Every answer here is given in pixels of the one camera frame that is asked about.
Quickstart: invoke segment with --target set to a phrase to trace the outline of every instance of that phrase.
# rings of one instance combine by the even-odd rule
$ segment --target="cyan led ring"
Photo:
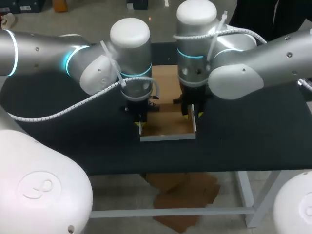
[[[189,59],[202,59],[202,58],[204,58],[204,56],[189,56],[189,55],[186,55],[186,54],[184,54],[184,53],[182,53],[179,49],[177,49],[177,51],[182,55],[182,56],[184,56],[184,57],[186,57],[186,58],[189,58]]]
[[[145,75],[146,73],[148,73],[151,70],[151,68],[152,68],[152,64],[145,72],[143,72],[141,74],[137,74],[137,75],[129,75],[129,74],[125,74],[125,73],[122,73],[122,72],[120,74],[122,74],[125,77],[141,77],[141,76]]]

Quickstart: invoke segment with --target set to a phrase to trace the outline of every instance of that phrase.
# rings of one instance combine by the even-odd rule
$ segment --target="black table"
[[[174,43],[153,45],[154,65],[176,64]],[[11,77],[4,109],[42,117],[87,95],[70,77]],[[151,172],[252,171],[312,168],[312,118],[296,83],[239,100],[208,101],[196,140],[140,142],[119,90],[57,119],[20,123],[34,138],[76,161],[89,175]]]

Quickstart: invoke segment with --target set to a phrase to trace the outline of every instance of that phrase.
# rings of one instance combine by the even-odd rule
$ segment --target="robotic arm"
[[[225,25],[224,16],[219,21],[215,6],[207,0],[187,0],[179,6],[175,38],[184,86],[198,89],[208,82],[216,96],[237,99],[312,76],[311,30],[266,43],[250,30]],[[262,45],[257,47],[254,37]]]
[[[183,2],[177,18],[183,115],[190,103],[199,104],[199,114],[203,111],[207,84],[215,95],[236,99],[312,75],[310,31],[266,43],[253,32],[225,25],[225,15],[219,21],[215,6],[207,0]],[[262,45],[257,46],[255,39]],[[93,95],[70,109],[126,79],[121,92],[134,122],[147,121],[152,60],[150,31],[141,20],[118,21],[106,44],[92,45],[79,35],[49,37],[8,30],[0,31],[0,40],[0,76],[50,70],[67,73]],[[117,76],[121,80],[114,83]],[[0,233],[79,234],[92,210],[86,173],[30,137],[1,107],[0,142],[0,191],[4,191],[0,193]]]
[[[127,80],[121,92],[128,105],[136,110],[148,104],[150,31],[139,19],[118,21],[106,44],[91,45],[79,35],[49,37],[8,30],[0,31],[0,40],[1,76],[67,73],[86,93],[96,93],[92,99],[98,91],[122,84],[114,83],[120,73]],[[135,110],[135,121],[146,121],[147,109]],[[80,234],[93,202],[90,181],[80,166],[30,137],[1,106],[0,142],[0,233]]]

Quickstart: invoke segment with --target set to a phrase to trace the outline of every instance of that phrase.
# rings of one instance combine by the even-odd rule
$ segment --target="gray floor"
[[[292,171],[297,175],[302,171]],[[270,172],[249,172],[256,198]],[[241,206],[237,183],[231,172],[212,173],[219,179],[221,189],[214,206]],[[147,209],[153,205],[157,189],[139,175],[103,175],[91,177],[94,189],[94,210]],[[176,234],[151,217],[91,219],[86,234]],[[269,212],[260,227],[246,229],[242,215],[201,216],[186,234],[277,234],[272,213]]]
[[[151,29],[153,42],[173,41],[175,33],[175,12],[183,0],[169,0],[170,7],[165,8],[163,0],[150,0],[148,11],[128,11],[126,0],[71,0],[68,13],[56,14],[47,3],[45,10],[38,14],[18,15],[18,23],[13,28],[46,35],[64,35],[77,33],[90,42],[107,39],[111,26],[119,19],[136,17],[147,22]],[[236,0],[213,0],[218,16],[228,11],[228,20],[236,6]],[[306,21],[301,29],[312,27]],[[249,173],[255,195],[265,183],[269,172]],[[214,173],[221,183],[220,194],[215,205],[241,205],[233,173]],[[150,187],[138,175],[106,175],[91,178],[95,201],[94,210],[139,209],[152,207],[157,190]],[[108,218],[90,220],[86,234],[174,234],[171,229],[144,218]],[[263,224],[253,230],[247,230],[243,217],[202,216],[200,222],[191,227],[187,234],[275,234],[271,213]]]

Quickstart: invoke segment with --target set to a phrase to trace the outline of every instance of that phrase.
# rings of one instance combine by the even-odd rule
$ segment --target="cardboard box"
[[[152,179],[155,187],[165,191],[155,199],[154,208],[156,209],[204,208],[207,204],[213,203],[220,189],[217,179],[208,173],[147,174],[148,182],[149,178]],[[199,216],[154,216],[153,219],[178,233],[183,233],[188,227],[198,222]]]
[[[153,78],[160,86],[160,99],[151,100],[159,105],[159,112],[149,112],[147,123],[139,129],[141,141],[196,139],[194,107],[190,106],[189,118],[181,113],[180,104],[173,100],[181,95],[177,66],[153,66]]]
[[[188,177],[186,173],[146,174],[145,180],[163,193],[184,183]]]
[[[20,13],[17,0],[1,0],[0,1],[0,14],[5,15],[7,13],[12,13],[12,14]]]
[[[159,194],[154,201],[154,208],[202,208],[207,204],[204,195],[195,195],[194,197],[183,197],[175,194]],[[154,220],[166,225],[178,233],[185,232],[188,227],[194,226],[198,220],[198,215],[183,216],[154,216]]]
[[[206,204],[212,204],[220,190],[217,178],[208,173],[188,173],[188,179],[170,190],[176,196],[189,197],[204,196]]]
[[[21,13],[38,13],[41,12],[45,0],[19,0],[19,10]]]

